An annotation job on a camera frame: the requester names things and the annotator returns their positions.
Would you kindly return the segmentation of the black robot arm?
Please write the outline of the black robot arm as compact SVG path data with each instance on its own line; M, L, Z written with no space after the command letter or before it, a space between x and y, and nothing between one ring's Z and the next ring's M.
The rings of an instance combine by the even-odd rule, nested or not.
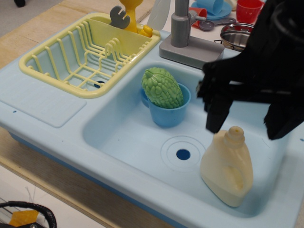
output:
M268 0L237 56L207 63L197 96L206 128L217 133L234 101L268 103L268 138L284 137L304 120L304 3Z

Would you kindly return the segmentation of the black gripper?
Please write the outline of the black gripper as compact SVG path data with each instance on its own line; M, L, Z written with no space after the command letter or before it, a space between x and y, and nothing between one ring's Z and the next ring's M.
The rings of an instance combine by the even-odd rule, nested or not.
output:
M263 59L244 51L207 63L202 70L197 96L205 103L210 132L221 129L233 100L271 104L264 117L270 140L283 138L304 121L302 53L285 52Z

